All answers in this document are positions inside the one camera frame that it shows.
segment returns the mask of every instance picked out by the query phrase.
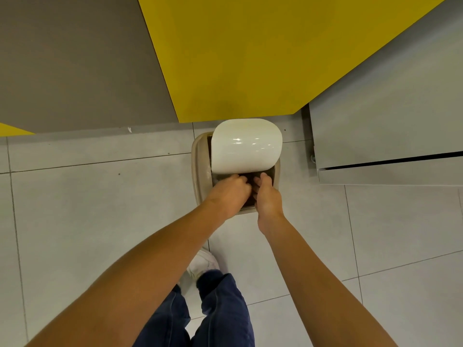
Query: pant leg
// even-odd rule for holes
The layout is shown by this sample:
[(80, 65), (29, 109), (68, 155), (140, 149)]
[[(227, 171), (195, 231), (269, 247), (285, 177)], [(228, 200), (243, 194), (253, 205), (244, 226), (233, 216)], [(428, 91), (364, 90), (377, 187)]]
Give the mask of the pant leg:
[(248, 307), (233, 276), (210, 270), (196, 286), (206, 317), (192, 339), (193, 347), (254, 347)]
[(133, 347), (189, 347), (185, 327), (190, 322), (187, 303), (175, 285), (136, 338)]

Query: sneaker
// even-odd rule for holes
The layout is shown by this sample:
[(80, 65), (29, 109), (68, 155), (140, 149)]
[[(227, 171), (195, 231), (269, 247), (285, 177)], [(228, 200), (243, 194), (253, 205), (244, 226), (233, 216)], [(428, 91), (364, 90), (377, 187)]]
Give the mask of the sneaker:
[(188, 266), (187, 272), (194, 281), (197, 281), (204, 272), (212, 269), (219, 270), (217, 259), (209, 251), (200, 249)]

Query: forearm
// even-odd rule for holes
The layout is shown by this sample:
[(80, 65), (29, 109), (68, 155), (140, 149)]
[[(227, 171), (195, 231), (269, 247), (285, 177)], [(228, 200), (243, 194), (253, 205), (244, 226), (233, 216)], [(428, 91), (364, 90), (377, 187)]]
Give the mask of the forearm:
[(263, 227), (314, 346), (395, 346), (286, 218)]
[(206, 202), (154, 233), (109, 267), (30, 345), (132, 346), (191, 259), (224, 221), (220, 208)]

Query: shoe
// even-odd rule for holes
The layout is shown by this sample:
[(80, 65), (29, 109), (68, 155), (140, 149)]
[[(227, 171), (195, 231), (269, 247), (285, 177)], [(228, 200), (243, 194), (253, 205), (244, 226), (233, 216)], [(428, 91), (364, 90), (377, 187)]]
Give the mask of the shoe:
[(220, 270), (217, 259), (209, 251), (200, 249), (188, 266), (187, 272), (196, 282), (202, 274), (213, 269)]

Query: jeans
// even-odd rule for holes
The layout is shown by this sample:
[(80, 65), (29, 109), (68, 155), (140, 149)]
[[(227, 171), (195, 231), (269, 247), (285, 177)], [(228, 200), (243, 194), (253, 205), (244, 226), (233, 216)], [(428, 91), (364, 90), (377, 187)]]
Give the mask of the jeans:
[(176, 285), (154, 312), (133, 347), (254, 347), (248, 307), (231, 274), (205, 272), (198, 279), (206, 315), (190, 340), (187, 303)]

